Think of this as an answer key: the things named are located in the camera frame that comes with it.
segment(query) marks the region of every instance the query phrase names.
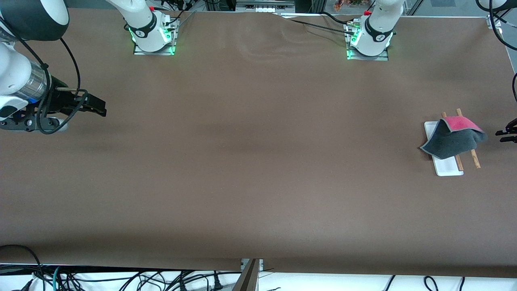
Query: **pink cloth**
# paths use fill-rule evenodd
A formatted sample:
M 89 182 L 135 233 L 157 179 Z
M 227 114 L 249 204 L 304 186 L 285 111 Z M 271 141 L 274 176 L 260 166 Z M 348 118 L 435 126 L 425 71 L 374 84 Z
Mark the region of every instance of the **pink cloth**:
M 464 129 L 473 129 L 479 132 L 484 132 L 474 122 L 463 116 L 450 116 L 442 119 L 447 123 L 451 132 L 457 132 Z

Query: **wooden stick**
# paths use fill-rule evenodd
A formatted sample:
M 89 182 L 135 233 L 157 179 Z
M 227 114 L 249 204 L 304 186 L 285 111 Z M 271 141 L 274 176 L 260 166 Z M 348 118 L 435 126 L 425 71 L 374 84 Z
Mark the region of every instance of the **wooden stick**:
M 456 109 L 456 114 L 458 116 L 463 116 L 460 108 Z M 474 160 L 474 165 L 476 166 L 476 169 L 481 169 L 481 165 L 479 164 L 478 155 L 476 154 L 476 150 L 470 150 L 470 155 L 472 156 L 472 159 Z
M 447 117 L 447 114 L 445 112 L 442 112 L 442 118 Z M 456 165 L 458 166 L 458 171 L 463 171 L 463 164 L 461 163 L 460 155 L 455 155 L 454 158 L 456 159 Z

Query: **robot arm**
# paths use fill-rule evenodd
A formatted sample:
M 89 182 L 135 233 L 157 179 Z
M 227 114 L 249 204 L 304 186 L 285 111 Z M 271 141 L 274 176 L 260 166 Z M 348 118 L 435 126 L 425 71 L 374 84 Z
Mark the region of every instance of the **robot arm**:
M 404 0 L 376 0 L 372 14 L 359 18 L 351 45 L 367 56 L 381 54 L 393 36 L 393 28 L 404 11 Z
M 133 41 L 146 52 L 162 49 L 171 42 L 170 17 L 151 11 L 145 0 L 106 0 L 124 16 Z M 0 0 L 0 128 L 33 131 L 34 110 L 43 100 L 50 100 L 47 113 L 73 114 L 73 109 L 106 115 L 104 101 L 88 94 L 85 102 L 75 99 L 71 90 L 50 76 L 39 64 L 14 49 L 23 40 L 58 40 L 68 28 L 69 15 L 63 0 Z M 45 118 L 44 130 L 60 126 L 60 120 Z

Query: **gray cloth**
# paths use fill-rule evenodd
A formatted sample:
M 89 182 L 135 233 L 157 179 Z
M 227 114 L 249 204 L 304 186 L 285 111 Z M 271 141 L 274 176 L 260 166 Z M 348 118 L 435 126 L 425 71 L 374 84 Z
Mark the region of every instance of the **gray cloth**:
M 483 131 L 472 128 L 453 131 L 449 124 L 440 119 L 431 138 L 420 148 L 439 159 L 445 159 L 477 147 L 488 139 Z

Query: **metal cylinder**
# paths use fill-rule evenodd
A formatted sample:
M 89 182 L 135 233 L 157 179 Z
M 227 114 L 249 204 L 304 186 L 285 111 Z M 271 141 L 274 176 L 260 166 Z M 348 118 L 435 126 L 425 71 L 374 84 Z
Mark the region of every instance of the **metal cylinder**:
M 30 62 L 31 75 L 29 79 L 21 89 L 12 95 L 27 100 L 29 103 L 35 103 L 44 97 L 45 90 L 47 89 L 47 79 L 45 71 L 34 61 Z

